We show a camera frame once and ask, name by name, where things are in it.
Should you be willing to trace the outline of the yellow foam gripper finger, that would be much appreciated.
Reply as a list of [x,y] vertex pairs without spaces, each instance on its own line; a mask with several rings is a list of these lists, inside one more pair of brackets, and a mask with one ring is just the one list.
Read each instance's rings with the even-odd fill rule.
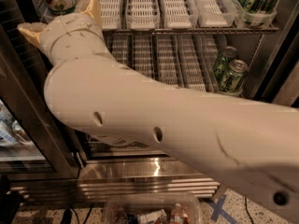
[[98,0],[80,0],[76,5],[76,12],[92,17],[100,28],[103,28],[101,5]]
[[43,22],[25,22],[20,23],[17,26],[17,29],[29,43],[31,43],[35,47],[39,47],[39,37],[45,27],[46,24]]

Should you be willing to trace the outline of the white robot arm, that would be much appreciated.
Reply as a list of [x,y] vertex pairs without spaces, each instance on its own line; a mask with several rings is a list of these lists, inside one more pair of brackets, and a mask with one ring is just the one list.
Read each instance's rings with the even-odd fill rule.
[[50,60],[50,112],[95,138],[157,147],[264,208],[299,222],[299,111],[175,88],[118,63],[107,50],[100,4],[89,0],[19,32]]

